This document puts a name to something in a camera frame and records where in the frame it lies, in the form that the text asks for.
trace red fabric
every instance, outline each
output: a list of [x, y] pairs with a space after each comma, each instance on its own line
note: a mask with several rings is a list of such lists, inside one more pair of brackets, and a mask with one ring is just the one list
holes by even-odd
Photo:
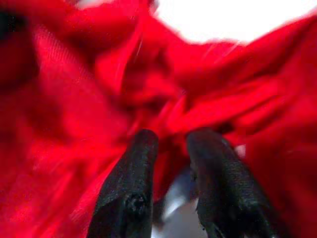
[[160, 139], [155, 199], [211, 126], [246, 162], [296, 238], [317, 237], [317, 17], [249, 45], [189, 45], [147, 1], [79, 11], [0, 0], [25, 31], [0, 44], [0, 237], [83, 238], [97, 194], [141, 128]]

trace red cloth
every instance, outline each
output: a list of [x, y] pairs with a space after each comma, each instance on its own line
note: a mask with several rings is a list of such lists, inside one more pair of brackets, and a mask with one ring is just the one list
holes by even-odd
[[296, 238], [317, 237], [317, 17], [244, 46], [189, 45], [117, 0], [0, 0], [27, 17], [0, 44], [0, 237], [83, 238], [102, 182], [141, 128], [160, 139], [155, 199], [199, 126], [246, 162]]

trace red satin cloth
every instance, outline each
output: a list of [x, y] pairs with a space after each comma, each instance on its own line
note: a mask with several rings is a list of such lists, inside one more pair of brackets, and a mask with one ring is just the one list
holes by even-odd
[[317, 16], [247, 46], [189, 45], [148, 5], [0, 0], [28, 20], [0, 43], [0, 237], [84, 238], [141, 128], [160, 139], [159, 199], [189, 164], [186, 133], [211, 126], [246, 144], [294, 237], [316, 238]]

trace shiny fabric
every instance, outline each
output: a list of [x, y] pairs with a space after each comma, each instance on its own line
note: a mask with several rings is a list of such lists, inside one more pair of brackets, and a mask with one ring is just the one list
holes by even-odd
[[141, 128], [159, 137], [160, 199], [200, 126], [245, 144], [293, 236], [317, 237], [317, 16], [248, 45], [190, 45], [149, 5], [0, 0], [27, 21], [0, 43], [0, 237], [85, 237], [103, 181]]

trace black object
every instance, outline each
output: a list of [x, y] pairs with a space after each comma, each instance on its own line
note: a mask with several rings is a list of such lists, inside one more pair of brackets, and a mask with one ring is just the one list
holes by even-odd
[[150, 238], [158, 138], [140, 131], [106, 178], [87, 238]]
[[23, 23], [21, 17], [0, 11], [0, 40], [4, 39], [10, 32], [16, 31]]
[[199, 190], [197, 213], [209, 238], [290, 237], [229, 143], [209, 128], [187, 136]]

